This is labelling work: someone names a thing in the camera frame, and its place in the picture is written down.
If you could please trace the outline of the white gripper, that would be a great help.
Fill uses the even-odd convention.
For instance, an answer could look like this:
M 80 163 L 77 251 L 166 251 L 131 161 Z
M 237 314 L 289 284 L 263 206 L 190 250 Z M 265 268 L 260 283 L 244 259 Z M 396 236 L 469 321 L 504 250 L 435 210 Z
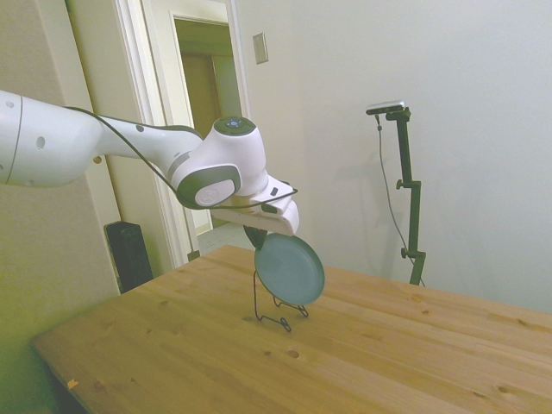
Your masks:
M 243 226 L 244 232 L 255 249 L 261 250 L 268 232 L 295 235 L 299 227 L 298 207 L 291 201 L 281 213 L 241 212 L 238 209 L 211 209 L 213 217 Z

